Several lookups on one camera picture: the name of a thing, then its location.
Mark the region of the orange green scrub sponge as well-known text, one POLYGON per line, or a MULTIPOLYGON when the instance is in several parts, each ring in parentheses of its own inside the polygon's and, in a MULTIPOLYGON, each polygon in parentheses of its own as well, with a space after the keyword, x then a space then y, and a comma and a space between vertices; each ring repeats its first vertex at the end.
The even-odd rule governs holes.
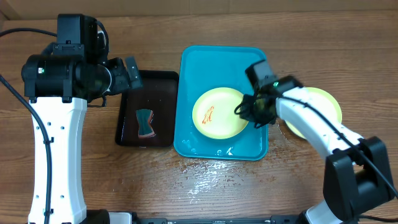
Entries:
POLYGON ((149 109, 140 109, 136 111, 138 123, 138 138, 145 139, 155 136, 151 122, 153 120, 153 111, 149 109))

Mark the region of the yellow-green plate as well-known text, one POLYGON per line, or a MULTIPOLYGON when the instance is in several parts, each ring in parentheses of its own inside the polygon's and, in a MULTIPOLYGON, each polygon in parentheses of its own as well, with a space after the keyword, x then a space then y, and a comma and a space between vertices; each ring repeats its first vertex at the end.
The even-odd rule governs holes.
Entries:
POLYGON ((197 99, 192 110, 196 129, 212 139, 228 139, 239 134, 248 124, 234 110, 242 102, 243 94, 233 88, 209 90, 197 99))
POLYGON ((304 96, 310 100, 310 104, 322 112, 328 119, 338 123, 342 122, 342 111, 337 100, 327 91, 315 87, 294 88, 291 93, 284 93, 288 97, 298 99, 304 96))

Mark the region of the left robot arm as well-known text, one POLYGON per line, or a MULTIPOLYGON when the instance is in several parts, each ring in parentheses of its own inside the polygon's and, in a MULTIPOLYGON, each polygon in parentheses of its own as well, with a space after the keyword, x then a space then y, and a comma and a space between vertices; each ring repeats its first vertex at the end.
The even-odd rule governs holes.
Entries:
POLYGON ((35 143, 34 197, 29 223, 132 223, 132 212, 89 210, 81 182, 81 138, 91 101, 142 87, 133 57, 108 58, 104 25, 83 14, 57 18, 48 54, 22 68, 35 143))

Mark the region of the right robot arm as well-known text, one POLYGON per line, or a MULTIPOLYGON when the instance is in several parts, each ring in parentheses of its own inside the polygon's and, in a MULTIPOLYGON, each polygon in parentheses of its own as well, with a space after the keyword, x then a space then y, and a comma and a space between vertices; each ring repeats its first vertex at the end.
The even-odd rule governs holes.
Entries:
POLYGON ((297 223, 357 223, 397 197, 385 144, 365 139, 327 118, 309 92, 292 76, 250 78, 235 113, 256 128, 277 118, 293 124, 325 160, 323 201, 302 212, 297 223))

